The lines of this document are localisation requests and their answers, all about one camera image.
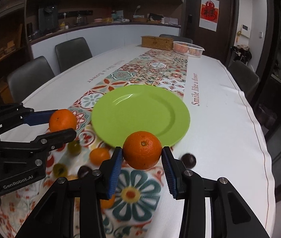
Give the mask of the white wall intercom panel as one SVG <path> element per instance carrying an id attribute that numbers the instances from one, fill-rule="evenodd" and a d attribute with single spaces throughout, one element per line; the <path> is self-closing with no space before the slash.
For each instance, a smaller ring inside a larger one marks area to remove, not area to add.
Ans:
<path id="1" fill-rule="evenodd" d="M 241 25 L 241 35 L 246 38 L 250 38 L 250 33 L 251 33 L 251 28 L 242 24 Z"/>

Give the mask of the white plastic fruit basket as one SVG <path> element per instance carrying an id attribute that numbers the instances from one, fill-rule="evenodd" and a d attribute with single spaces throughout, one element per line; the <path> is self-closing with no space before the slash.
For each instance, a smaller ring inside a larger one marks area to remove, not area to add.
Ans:
<path id="1" fill-rule="evenodd" d="M 187 55 L 188 57 L 193 57 L 193 58 L 200 58 L 202 53 L 205 51 L 204 48 L 198 45 L 190 44 L 187 42 L 181 42 L 181 41 L 173 42 L 173 50 L 176 53 Z"/>

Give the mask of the grey chair near left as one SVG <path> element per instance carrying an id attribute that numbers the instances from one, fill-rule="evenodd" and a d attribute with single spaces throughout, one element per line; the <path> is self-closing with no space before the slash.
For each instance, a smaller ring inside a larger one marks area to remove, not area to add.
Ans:
<path id="1" fill-rule="evenodd" d="M 20 103 L 54 77 L 46 58 L 40 56 L 13 71 L 7 82 L 14 102 Z"/>

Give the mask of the green tomato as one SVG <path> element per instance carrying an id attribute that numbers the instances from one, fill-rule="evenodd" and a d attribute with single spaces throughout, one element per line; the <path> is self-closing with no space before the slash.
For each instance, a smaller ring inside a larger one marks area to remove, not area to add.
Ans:
<path id="1" fill-rule="evenodd" d="M 81 153 L 81 145 L 79 140 L 74 140 L 67 145 L 70 156 L 78 156 Z"/>
<path id="2" fill-rule="evenodd" d="M 56 163 L 53 166 L 52 173 L 55 178 L 67 177 L 68 176 L 68 167 L 62 163 Z"/>

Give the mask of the grey chair right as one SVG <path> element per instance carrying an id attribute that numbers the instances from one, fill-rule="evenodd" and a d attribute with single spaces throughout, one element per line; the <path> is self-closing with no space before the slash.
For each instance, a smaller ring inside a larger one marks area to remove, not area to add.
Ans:
<path id="1" fill-rule="evenodd" d="M 239 88 L 244 92 L 246 100 L 251 102 L 260 81 L 259 76 L 241 61 L 234 61 L 228 67 L 228 71 L 231 73 Z"/>

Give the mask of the dark wooden door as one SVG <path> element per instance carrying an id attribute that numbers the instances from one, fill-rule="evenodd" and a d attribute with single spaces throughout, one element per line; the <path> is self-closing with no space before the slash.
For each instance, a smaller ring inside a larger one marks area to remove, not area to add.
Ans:
<path id="1" fill-rule="evenodd" d="M 184 0 L 181 35 L 205 49 L 203 55 L 229 63 L 240 0 Z"/>

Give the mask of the green plate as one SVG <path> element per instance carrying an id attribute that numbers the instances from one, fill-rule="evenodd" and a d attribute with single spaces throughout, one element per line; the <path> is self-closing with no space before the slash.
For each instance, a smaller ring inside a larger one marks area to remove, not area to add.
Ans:
<path id="1" fill-rule="evenodd" d="M 138 131 L 150 132 L 162 146 L 173 146 L 187 133 L 190 113 L 175 93 L 149 85 L 129 85 L 102 96 L 91 112 L 91 125 L 106 144 L 123 146 Z"/>

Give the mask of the grey chair far end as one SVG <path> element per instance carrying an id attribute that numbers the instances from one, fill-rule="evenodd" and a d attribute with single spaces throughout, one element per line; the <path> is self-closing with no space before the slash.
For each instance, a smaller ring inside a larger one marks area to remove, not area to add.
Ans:
<path id="1" fill-rule="evenodd" d="M 161 38 L 171 38 L 171 39 L 173 39 L 173 41 L 186 42 L 186 43 L 189 43 L 189 44 L 193 43 L 192 39 L 185 38 L 185 37 L 182 37 L 182 36 L 174 36 L 174 35 L 161 34 L 160 37 Z"/>

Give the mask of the wicker basket box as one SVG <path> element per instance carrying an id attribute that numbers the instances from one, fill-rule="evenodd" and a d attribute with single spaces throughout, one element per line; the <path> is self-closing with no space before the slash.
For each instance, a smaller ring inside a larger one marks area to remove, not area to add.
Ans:
<path id="1" fill-rule="evenodd" d="M 141 46 L 145 48 L 171 51 L 173 49 L 173 39 L 158 36 L 142 36 Z"/>

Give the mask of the large orange mandarin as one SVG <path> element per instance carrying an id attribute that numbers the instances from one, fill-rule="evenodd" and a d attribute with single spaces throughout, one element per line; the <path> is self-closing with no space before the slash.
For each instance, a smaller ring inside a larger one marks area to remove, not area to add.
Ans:
<path id="1" fill-rule="evenodd" d="M 130 134 L 123 144 L 123 157 L 130 167 L 147 170 L 154 167 L 161 156 L 162 144 L 150 132 L 138 131 Z"/>

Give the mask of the oval orange fruit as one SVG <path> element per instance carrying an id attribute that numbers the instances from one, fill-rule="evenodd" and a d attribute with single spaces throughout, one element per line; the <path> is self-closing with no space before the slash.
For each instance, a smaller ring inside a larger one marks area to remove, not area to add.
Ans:
<path id="1" fill-rule="evenodd" d="M 112 195 L 112 197 L 109 200 L 100 200 L 100 206 L 101 209 L 110 209 L 112 208 L 113 204 L 115 202 L 115 195 Z"/>

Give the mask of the red calendar poster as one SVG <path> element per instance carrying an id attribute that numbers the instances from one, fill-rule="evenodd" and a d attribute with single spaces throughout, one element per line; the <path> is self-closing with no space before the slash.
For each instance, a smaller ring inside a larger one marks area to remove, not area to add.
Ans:
<path id="1" fill-rule="evenodd" d="M 220 2 L 218 0 L 201 0 L 199 27 L 217 31 Z"/>

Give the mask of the black coffee machine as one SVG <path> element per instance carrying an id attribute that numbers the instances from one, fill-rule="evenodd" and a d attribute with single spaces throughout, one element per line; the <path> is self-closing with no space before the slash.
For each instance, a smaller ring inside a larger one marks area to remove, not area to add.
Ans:
<path id="1" fill-rule="evenodd" d="M 55 32 L 59 28 L 57 6 L 51 5 L 38 10 L 38 26 L 43 35 Z"/>

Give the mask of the dark plum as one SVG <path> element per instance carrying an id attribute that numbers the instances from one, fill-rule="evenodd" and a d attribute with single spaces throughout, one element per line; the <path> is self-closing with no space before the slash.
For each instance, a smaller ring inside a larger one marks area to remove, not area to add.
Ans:
<path id="1" fill-rule="evenodd" d="M 190 153 L 184 154 L 181 157 L 181 161 L 187 169 L 192 169 L 196 165 L 196 157 Z"/>
<path id="2" fill-rule="evenodd" d="M 92 169 L 88 167 L 87 165 L 82 165 L 77 173 L 78 178 L 83 178 L 86 175 L 90 174 L 92 172 Z"/>

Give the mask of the small orange kumquat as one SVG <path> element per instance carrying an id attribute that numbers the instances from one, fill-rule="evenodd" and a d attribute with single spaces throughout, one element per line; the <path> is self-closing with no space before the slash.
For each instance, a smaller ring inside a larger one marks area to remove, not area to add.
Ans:
<path id="1" fill-rule="evenodd" d="M 103 161 L 110 159 L 109 149 L 95 148 L 89 154 L 89 159 L 93 165 L 100 166 Z"/>

